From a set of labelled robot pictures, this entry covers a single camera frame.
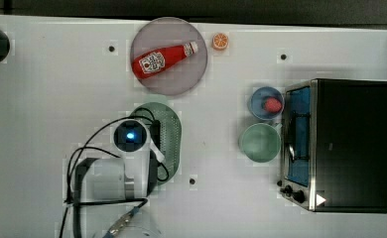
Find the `oven window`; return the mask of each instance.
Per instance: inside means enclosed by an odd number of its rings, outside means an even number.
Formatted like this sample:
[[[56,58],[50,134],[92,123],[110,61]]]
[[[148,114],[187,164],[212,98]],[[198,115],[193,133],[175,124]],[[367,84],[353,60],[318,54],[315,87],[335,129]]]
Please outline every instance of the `oven window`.
[[[303,186],[309,184],[309,135],[311,116],[311,89],[300,88],[290,94],[289,144],[294,155],[289,158],[287,179]]]

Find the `white bottle cap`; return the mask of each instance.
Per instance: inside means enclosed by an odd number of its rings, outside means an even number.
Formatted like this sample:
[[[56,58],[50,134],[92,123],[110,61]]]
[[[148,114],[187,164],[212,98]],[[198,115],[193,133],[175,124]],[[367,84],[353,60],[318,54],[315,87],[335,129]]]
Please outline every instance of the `white bottle cap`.
[[[196,42],[191,42],[191,47],[193,48],[193,53],[197,53],[197,44],[196,44]]]

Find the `table surface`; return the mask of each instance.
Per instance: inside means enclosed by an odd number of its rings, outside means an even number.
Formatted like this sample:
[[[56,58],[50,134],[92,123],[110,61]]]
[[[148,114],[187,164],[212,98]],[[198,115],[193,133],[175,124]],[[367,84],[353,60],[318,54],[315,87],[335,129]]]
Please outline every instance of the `table surface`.
[[[57,237],[70,153],[151,100],[129,67],[131,41],[145,24],[0,16],[13,43],[0,63],[0,237]],[[284,90],[316,77],[387,80],[387,31],[193,25],[208,45],[224,32],[230,46],[224,53],[209,48],[200,84],[167,98],[182,121],[181,164],[144,208],[165,237],[387,237],[387,214],[294,205],[276,187],[280,157],[255,164],[237,147],[239,134],[257,122],[246,101],[260,86]],[[96,145],[110,149],[109,133]]]

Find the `orange slice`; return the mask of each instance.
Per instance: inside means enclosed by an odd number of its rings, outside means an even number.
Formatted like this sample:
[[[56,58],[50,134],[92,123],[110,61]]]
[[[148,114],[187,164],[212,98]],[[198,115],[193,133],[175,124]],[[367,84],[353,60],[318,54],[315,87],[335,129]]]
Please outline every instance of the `orange slice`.
[[[225,34],[217,33],[212,38],[212,47],[218,51],[226,49],[228,46],[228,37]]]

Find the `red bottle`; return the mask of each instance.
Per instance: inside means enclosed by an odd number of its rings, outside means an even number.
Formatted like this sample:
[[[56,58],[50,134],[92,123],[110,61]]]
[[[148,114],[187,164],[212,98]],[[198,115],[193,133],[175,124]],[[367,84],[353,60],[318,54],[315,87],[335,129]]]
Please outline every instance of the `red bottle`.
[[[148,78],[172,67],[195,53],[197,53],[196,42],[155,49],[136,57],[132,62],[132,70],[139,79]]]

